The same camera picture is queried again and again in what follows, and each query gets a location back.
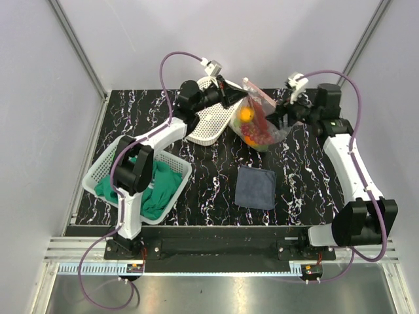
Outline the clear zip top bag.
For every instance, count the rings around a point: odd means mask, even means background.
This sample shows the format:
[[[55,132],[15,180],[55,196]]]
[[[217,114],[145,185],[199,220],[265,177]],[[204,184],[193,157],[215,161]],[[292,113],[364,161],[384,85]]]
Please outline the clear zip top bag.
[[[281,116],[277,103],[247,77],[242,81],[247,96],[241,100],[229,126],[250,148],[266,152],[270,146],[286,139],[292,125]]]

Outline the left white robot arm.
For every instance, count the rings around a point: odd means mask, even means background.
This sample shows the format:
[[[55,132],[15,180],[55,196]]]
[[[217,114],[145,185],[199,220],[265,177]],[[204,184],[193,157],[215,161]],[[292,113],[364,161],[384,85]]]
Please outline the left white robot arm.
[[[111,234],[124,257],[133,259],[141,252],[136,239],[141,232],[141,198],[152,181],[155,156],[190,135],[200,121],[200,111],[218,103],[229,109],[247,95],[221,75],[213,78],[205,90],[196,81],[187,80],[179,89],[178,106],[166,122],[144,135],[119,139],[110,170],[110,185],[118,195],[118,226]]]

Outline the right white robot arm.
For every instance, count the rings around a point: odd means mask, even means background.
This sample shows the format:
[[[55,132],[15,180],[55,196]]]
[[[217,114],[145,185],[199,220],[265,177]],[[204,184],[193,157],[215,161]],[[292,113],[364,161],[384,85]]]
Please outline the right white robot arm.
[[[309,260],[319,254],[321,247],[349,247],[365,261],[378,262],[386,253],[398,206],[373,183],[357,149],[355,129],[340,116],[340,86],[319,84],[311,103],[302,96],[303,81],[286,86],[290,95],[277,105],[274,116],[312,127],[344,195],[344,207],[333,221],[310,227],[306,238],[297,243],[299,255]]]

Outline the fake red grapes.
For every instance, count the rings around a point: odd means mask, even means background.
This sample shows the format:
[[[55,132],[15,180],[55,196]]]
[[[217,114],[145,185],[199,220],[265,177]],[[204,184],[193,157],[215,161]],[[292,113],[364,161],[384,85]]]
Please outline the fake red grapes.
[[[269,132],[268,121],[265,118],[262,106],[251,97],[247,97],[245,100],[246,104],[243,107],[253,108],[255,116],[254,119],[248,123],[243,123],[239,119],[242,139],[247,145],[253,148],[257,145],[271,144],[273,137]]]

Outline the fake orange fruit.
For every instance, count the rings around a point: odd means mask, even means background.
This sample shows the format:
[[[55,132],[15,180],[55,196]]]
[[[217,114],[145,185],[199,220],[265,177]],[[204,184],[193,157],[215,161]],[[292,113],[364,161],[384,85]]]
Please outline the fake orange fruit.
[[[239,111],[239,119],[243,123],[251,122],[254,119],[255,111],[251,107],[242,107]]]

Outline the fake green fruit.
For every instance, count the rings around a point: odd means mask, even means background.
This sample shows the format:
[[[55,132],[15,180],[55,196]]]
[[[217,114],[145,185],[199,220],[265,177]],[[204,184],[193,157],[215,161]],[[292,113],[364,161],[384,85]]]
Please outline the fake green fruit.
[[[258,152],[267,152],[268,149],[269,149],[268,145],[257,145],[255,147],[255,150],[258,151]]]

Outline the white oval perforated basket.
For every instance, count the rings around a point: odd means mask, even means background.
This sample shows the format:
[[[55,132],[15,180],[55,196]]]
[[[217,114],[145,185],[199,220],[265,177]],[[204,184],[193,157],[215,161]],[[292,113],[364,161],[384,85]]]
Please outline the white oval perforated basket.
[[[185,81],[179,93],[180,106],[185,106],[192,113],[192,124],[188,127],[187,140],[201,146],[210,146],[216,142],[241,102],[240,100],[229,109],[225,109],[220,103],[205,107],[204,90],[209,86],[217,87],[216,77]]]

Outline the black marble pattern mat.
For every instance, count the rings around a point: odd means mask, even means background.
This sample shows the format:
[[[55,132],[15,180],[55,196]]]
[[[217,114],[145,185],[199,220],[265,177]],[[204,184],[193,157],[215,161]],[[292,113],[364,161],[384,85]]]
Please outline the black marble pattern mat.
[[[97,158],[120,135],[141,135],[168,117],[170,90],[114,90],[110,94],[93,148]],[[203,147],[177,141],[168,152],[190,163],[192,173],[176,205],[164,219],[172,226],[317,225],[332,221],[344,207],[339,179],[311,127],[292,128],[285,141],[261,153],[249,148],[230,128]],[[276,174],[275,208],[261,211],[237,206],[242,166]]]

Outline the folded dark blue towel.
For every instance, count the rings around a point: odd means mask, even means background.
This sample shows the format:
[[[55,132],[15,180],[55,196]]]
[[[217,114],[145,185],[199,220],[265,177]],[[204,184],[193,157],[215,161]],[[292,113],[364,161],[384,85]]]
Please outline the folded dark blue towel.
[[[271,170],[241,166],[238,169],[234,204],[269,211],[275,206],[276,174]]]

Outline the green cloth garment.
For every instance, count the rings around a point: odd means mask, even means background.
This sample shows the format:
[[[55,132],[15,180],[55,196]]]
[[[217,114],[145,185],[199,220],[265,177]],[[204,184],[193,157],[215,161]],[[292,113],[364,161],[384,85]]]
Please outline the green cloth garment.
[[[141,216],[156,220],[163,211],[182,182],[181,173],[174,172],[165,162],[153,163],[153,187],[143,191],[141,199]],[[97,196],[104,197],[111,203],[118,203],[117,193],[111,188],[110,175],[105,176],[94,188]]]

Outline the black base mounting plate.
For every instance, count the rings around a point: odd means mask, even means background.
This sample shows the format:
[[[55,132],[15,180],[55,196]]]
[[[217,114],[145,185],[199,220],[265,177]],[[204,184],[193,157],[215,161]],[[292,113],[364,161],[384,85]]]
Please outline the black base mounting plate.
[[[296,239],[274,238],[151,238],[139,241],[131,253],[112,239],[106,243],[104,259],[128,260],[145,257],[162,260],[169,257],[192,256],[260,256],[274,260],[333,261],[335,251],[328,248],[299,248]]]

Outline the aluminium frame rail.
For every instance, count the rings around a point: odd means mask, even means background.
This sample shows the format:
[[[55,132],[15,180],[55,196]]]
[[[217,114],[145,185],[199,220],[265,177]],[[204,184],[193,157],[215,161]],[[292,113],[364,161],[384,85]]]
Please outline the aluminium frame rail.
[[[60,1],[47,0],[47,3],[50,5],[50,8],[52,9],[55,17],[57,18],[58,23],[60,24],[63,32],[65,33],[65,36],[69,41],[69,44],[71,45],[72,49],[77,55],[78,60],[80,61],[88,78],[90,79],[90,82],[92,83],[96,93],[99,95],[101,100],[104,100],[107,96],[107,90],[103,87],[103,84],[99,79],[99,76],[96,74]]]

